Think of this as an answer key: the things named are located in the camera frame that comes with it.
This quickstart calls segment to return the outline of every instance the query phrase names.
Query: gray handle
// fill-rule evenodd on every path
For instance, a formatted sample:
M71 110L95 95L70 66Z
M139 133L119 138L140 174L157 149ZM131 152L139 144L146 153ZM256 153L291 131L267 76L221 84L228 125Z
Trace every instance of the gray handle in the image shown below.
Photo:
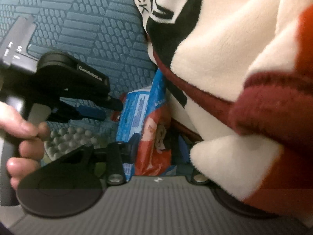
M32 104L24 98L16 96L0 96L0 100L14 107L21 116L38 125L45 121L51 113L50 108L44 105ZM21 140L0 130L0 206L18 205L16 193L10 184L10 175L6 163L11 157L19 157L18 146Z

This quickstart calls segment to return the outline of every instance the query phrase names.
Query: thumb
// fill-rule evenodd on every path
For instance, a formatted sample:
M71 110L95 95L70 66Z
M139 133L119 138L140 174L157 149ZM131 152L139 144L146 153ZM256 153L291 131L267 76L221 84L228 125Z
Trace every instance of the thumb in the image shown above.
M0 129L17 138L28 139L37 136L38 129L22 118L18 111L0 102Z

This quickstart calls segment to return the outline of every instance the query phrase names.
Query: blue quilted cover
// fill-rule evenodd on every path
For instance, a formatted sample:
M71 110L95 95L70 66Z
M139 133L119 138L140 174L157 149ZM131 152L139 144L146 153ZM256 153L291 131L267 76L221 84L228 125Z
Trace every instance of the blue quilted cover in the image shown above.
M0 0L0 40L19 15L34 15L38 25L28 53L39 58L66 51L109 76L111 94L118 98L150 85L155 67L147 54L140 14L133 0ZM73 106L91 102L63 99ZM115 140L118 127L107 110L104 122L83 119L69 124L49 123L51 129L82 126Z

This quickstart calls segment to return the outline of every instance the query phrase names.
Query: fleece blanket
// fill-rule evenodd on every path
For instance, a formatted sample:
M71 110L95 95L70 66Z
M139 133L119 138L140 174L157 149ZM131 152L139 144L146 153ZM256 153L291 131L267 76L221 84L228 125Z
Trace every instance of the fleece blanket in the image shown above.
M313 0L135 0L150 59L237 199L313 225Z

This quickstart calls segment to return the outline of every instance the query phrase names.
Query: black handle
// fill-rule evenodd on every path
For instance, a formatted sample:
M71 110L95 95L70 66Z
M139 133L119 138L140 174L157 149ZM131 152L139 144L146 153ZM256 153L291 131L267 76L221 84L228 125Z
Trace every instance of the black handle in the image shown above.
M0 101L14 107L24 119L28 119L32 103L27 102L22 97L0 93ZM21 140L12 137L1 130L0 132L0 206L18 205L16 193L11 187L11 177L6 169L7 161L11 157L19 157L18 147Z

